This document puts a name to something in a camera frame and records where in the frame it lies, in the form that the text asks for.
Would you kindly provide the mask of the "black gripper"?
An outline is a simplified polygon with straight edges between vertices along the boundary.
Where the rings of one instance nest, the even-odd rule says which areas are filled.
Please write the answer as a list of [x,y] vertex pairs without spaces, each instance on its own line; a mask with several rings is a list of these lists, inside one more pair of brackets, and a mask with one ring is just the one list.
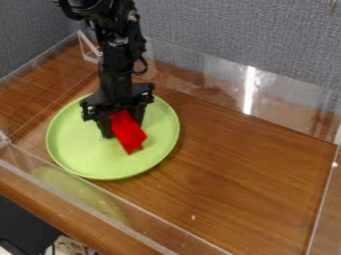
[[147,105],[155,101],[152,83],[132,83],[132,94],[130,96],[111,99],[109,94],[103,89],[97,89],[92,94],[80,100],[83,121],[96,121],[103,138],[112,138],[109,117],[111,113],[128,111],[139,125],[143,124]]

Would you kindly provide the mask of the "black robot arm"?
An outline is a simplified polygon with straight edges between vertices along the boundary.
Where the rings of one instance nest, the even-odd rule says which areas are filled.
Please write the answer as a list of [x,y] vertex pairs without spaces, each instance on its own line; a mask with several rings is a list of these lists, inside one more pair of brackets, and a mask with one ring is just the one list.
[[115,136],[111,114],[127,111],[140,125],[147,105],[154,102],[152,83],[135,83],[132,75],[148,70],[143,57],[147,40],[140,29],[140,15],[134,0],[53,0],[64,15],[84,20],[95,31],[99,55],[99,89],[80,107],[84,121],[93,121],[104,138]]

